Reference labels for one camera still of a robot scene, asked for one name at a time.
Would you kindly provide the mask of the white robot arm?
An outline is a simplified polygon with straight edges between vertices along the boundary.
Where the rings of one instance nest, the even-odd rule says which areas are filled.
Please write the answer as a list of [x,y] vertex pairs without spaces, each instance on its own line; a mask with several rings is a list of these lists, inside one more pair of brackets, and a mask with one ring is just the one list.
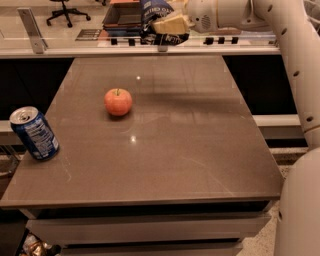
[[307,0],[178,0],[152,22],[158,34],[224,27],[276,36],[308,152],[289,170],[279,204],[274,256],[320,253],[320,37]]

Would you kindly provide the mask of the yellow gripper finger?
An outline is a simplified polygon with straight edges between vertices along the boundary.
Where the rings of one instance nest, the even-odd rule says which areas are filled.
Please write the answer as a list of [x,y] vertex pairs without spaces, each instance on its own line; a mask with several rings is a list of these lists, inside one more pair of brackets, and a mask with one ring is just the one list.
[[152,28],[157,34],[185,34],[189,31],[189,18],[183,14],[160,18],[152,23]]

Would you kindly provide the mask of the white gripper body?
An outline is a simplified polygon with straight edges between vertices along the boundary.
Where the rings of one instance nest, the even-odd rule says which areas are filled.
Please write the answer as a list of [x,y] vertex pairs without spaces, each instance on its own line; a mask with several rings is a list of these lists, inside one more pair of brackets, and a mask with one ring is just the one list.
[[217,0],[188,0],[187,13],[194,31],[209,33],[218,28],[217,3]]

